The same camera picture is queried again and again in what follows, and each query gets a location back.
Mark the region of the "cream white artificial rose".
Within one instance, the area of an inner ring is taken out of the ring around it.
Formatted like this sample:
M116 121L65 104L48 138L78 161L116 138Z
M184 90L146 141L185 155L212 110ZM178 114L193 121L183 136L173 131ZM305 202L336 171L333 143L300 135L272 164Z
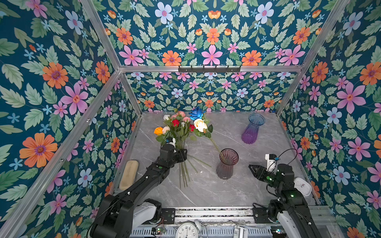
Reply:
M193 122L193 125L195 126L194 132L198 137L206 137L207 139L209 139L211 143L214 145L217 152L219 153L219 156L221 156L222 161L226 162L227 159L223 155L222 150L219 148L219 146L212 137L214 127L212 124L208 125L207 122L207 119L196 119Z

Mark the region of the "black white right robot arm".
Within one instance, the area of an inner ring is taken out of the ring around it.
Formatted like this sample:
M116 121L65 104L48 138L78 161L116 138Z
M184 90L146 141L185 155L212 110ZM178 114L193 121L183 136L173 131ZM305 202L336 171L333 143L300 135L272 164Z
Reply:
M275 189L267 207L267 219L279 222L290 238L320 238L304 196L295 188L294 172L290 165L280 164L276 172L264 166L249 165L253 176Z

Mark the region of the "dark pink ribbed glass vase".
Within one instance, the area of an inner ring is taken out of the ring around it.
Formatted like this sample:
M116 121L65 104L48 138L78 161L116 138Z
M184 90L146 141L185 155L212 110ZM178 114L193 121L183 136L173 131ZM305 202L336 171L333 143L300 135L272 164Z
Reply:
M219 159L216 174L220 179L228 180L232 177L234 166L239 161L238 153L233 149L226 148L220 152Z

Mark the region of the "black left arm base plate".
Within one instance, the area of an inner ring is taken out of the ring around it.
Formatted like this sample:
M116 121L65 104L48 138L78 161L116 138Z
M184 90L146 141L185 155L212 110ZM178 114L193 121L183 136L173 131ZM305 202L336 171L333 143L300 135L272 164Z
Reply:
M175 208L158 208L155 213L154 224L174 224L176 217Z

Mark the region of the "blue artificial flower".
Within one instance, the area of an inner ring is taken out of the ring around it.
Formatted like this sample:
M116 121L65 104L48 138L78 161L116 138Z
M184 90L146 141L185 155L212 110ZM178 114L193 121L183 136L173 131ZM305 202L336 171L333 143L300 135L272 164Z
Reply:
M200 107L196 107L189 113L189 116L190 116L190 119L193 121L197 119L202 119L203 111Z

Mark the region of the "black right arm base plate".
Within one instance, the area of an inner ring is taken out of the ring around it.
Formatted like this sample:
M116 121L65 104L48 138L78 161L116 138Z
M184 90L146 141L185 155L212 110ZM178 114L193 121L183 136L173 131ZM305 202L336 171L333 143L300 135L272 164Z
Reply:
M267 207L253 207L252 212L256 224L277 223L269 217Z

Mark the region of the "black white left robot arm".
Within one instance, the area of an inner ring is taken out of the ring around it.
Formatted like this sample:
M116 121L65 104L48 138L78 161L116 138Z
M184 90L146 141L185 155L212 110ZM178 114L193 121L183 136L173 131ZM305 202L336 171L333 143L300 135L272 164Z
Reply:
M161 146L159 157L138 181L117 195L107 195L103 199L88 234L92 238L130 237L138 226L134 222L134 212L141 207L145 196L167 178L171 168L187 160L187 153L187 149L171 144Z

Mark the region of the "red artificial rose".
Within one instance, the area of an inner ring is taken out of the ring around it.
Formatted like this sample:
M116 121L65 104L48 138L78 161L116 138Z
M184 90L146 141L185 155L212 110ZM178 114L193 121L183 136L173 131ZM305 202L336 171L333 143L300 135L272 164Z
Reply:
M174 119L174 120L172 120L172 125L173 125L173 127L177 128L180 125L180 121L178 119Z

